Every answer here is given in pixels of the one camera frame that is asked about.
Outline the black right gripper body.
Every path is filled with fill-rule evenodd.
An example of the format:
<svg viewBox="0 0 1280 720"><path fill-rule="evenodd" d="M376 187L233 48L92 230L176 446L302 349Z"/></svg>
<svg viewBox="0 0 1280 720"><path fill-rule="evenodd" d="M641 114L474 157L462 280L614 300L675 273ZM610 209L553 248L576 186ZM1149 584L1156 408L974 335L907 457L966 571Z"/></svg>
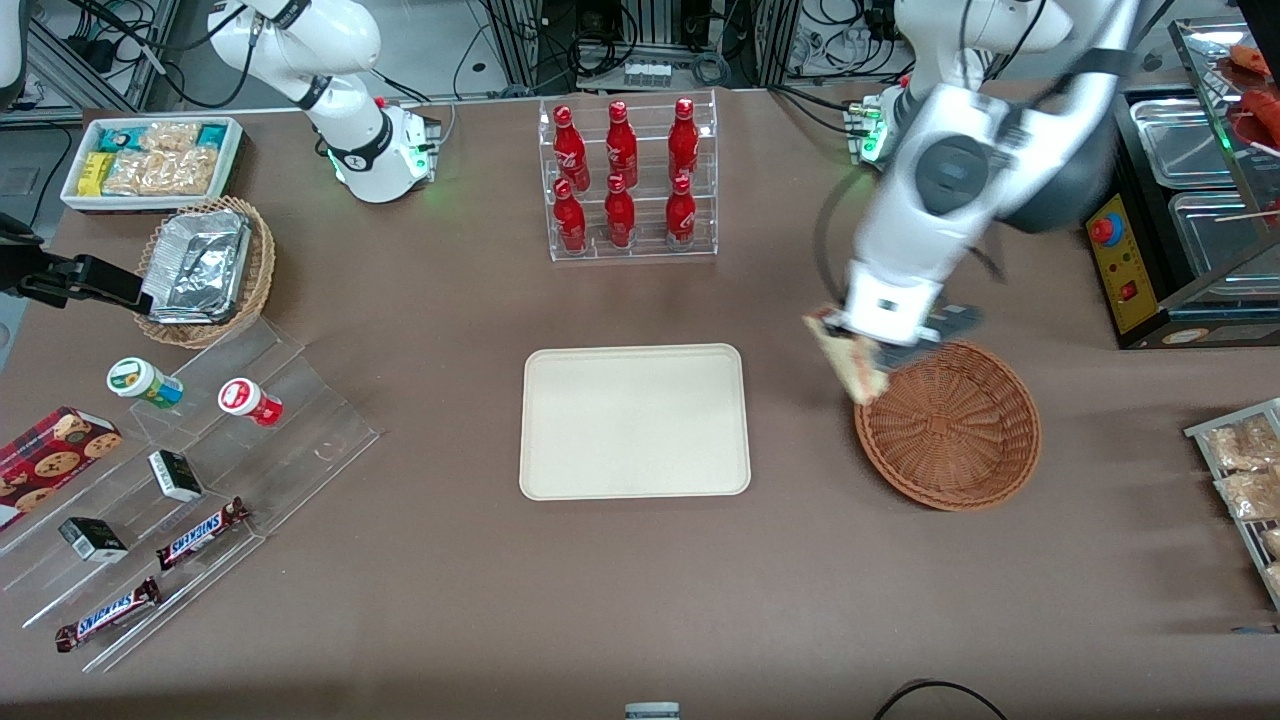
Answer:
<svg viewBox="0 0 1280 720"><path fill-rule="evenodd" d="M1 214L1 292L37 301L68 301L76 264L44 250L26 223Z"/></svg>

